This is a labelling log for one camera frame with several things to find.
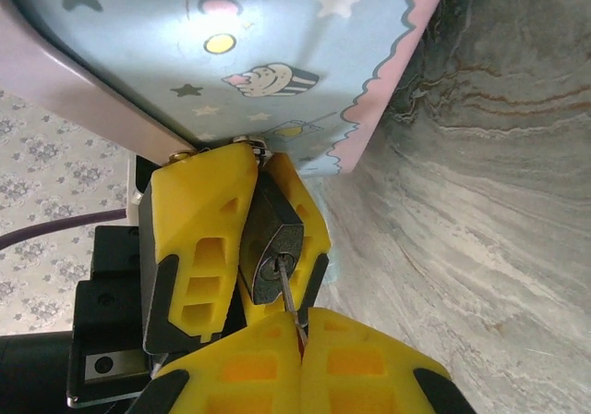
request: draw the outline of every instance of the floral wallpaper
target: floral wallpaper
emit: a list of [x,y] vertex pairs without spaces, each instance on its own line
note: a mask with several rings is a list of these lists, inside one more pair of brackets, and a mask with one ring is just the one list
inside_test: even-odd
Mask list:
[[[0,234],[123,208],[127,151],[0,91]],[[69,330],[94,226],[0,251],[0,335]]]

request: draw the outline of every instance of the marble wall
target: marble wall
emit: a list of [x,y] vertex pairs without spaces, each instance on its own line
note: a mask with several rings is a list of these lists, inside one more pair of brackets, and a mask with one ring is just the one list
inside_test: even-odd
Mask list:
[[591,3],[443,0],[350,176],[328,306],[479,413],[591,412]]

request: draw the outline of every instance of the purple cable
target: purple cable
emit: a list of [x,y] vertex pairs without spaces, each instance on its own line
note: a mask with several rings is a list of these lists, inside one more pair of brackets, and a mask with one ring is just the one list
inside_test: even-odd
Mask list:
[[101,213],[87,213],[86,215],[77,215],[76,217],[68,217],[62,220],[54,220],[52,222],[23,227],[22,229],[0,236],[0,250],[20,243],[21,241],[51,234],[52,232],[63,231],[64,229],[70,229],[72,227],[121,220],[122,218],[126,218],[125,209],[103,211]]

